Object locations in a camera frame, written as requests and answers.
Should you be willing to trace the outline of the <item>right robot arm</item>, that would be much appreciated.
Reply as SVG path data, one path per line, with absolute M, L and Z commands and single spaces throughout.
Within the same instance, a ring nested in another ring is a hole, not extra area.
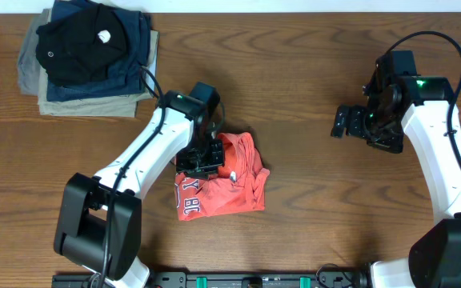
M 377 59 L 365 106 L 341 105 L 331 136 L 399 154 L 408 139 L 431 196 L 435 225 L 408 256 L 369 265 L 358 287 L 461 287 L 461 125 L 444 77 L 423 77 L 409 50 Z

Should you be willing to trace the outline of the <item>red printed t-shirt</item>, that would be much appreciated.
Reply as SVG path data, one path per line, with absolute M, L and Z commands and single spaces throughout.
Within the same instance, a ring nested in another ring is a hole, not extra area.
M 220 133 L 225 161 L 207 180 L 178 173 L 174 180 L 180 221 L 265 209 L 270 171 L 262 164 L 252 135 Z

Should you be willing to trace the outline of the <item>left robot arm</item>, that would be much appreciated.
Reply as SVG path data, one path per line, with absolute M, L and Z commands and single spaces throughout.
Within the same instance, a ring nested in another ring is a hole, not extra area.
M 63 196 L 54 251 L 90 274 L 55 275 L 53 287 L 144 287 L 142 202 L 164 168 L 207 179 L 224 163 L 209 121 L 220 103 L 213 87 L 197 83 L 189 94 L 170 90 L 143 132 L 111 164 L 88 177 L 76 173 Z

